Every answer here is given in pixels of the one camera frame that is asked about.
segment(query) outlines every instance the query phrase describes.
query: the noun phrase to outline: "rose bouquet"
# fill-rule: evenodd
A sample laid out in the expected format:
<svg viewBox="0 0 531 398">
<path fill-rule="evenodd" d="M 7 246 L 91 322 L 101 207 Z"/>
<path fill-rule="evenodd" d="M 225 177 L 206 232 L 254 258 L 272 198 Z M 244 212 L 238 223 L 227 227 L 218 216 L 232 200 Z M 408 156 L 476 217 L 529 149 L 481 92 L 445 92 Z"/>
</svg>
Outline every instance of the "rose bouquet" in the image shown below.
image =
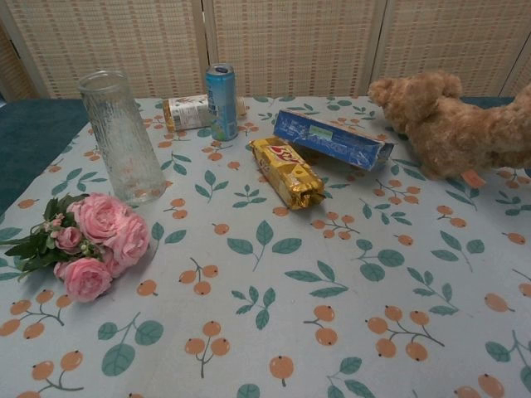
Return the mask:
<svg viewBox="0 0 531 398">
<path fill-rule="evenodd" d="M 62 199 L 46 205 L 44 221 L 5 254 L 19 256 L 19 279 L 53 267 L 69 296 L 88 302 L 100 296 L 114 278 L 135 265 L 148 249 L 144 219 L 115 197 L 101 193 Z"/>
</svg>

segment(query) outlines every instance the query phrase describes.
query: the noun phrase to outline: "stuffed animal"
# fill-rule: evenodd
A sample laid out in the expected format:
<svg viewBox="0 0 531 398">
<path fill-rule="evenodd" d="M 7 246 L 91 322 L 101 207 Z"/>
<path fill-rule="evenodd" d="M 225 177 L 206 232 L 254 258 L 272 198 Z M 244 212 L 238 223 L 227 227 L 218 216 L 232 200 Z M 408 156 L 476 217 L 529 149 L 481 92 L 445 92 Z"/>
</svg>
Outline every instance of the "stuffed animal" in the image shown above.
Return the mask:
<svg viewBox="0 0 531 398">
<path fill-rule="evenodd" d="M 439 71 L 377 80 L 368 95 L 409 138 L 429 178 L 531 167 L 531 84 L 512 104 L 491 109 L 464 104 L 461 91 L 457 76 Z"/>
</svg>

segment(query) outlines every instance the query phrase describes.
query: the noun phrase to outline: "dark green surface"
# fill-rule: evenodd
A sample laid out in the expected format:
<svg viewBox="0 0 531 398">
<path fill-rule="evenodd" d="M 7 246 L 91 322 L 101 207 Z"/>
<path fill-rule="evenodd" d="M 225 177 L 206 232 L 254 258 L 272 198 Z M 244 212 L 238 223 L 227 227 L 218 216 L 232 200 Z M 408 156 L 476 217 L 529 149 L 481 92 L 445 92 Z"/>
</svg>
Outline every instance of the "dark green surface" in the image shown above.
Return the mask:
<svg viewBox="0 0 531 398">
<path fill-rule="evenodd" d="M 87 122 L 79 99 L 27 99 L 0 108 L 0 214 Z"/>
</svg>

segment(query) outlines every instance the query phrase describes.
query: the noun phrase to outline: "blue can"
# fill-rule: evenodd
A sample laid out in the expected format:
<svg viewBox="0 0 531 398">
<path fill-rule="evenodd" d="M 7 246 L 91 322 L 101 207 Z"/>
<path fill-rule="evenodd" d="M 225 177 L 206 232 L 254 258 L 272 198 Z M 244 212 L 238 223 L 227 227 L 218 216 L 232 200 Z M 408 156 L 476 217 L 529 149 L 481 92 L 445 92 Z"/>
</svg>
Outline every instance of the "blue can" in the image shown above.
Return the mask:
<svg viewBox="0 0 531 398">
<path fill-rule="evenodd" d="M 207 70 L 208 111 L 212 137 L 230 141 L 238 135 L 236 121 L 236 78 L 229 64 L 213 64 Z"/>
</svg>

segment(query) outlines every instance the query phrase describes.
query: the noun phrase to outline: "tablecloth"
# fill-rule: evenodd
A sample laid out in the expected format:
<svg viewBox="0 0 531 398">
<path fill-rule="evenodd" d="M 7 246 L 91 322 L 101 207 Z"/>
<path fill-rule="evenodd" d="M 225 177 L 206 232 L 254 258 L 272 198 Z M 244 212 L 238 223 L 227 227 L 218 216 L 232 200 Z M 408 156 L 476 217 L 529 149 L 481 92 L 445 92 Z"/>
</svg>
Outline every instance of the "tablecloth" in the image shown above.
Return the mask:
<svg viewBox="0 0 531 398">
<path fill-rule="evenodd" d="M 138 102 L 168 185 L 136 209 L 149 252 L 86 304 L 50 273 L 18 283 L 0 255 L 2 396 L 531 395 L 523 171 L 480 190 L 429 181 L 366 97 L 249 98 L 223 143 L 168 134 L 161 101 Z M 248 147 L 283 108 L 397 145 L 379 172 L 302 151 L 327 198 L 289 211 Z M 70 146 L 0 217 L 0 240 L 53 196 L 112 193 L 89 125 Z"/>
</svg>

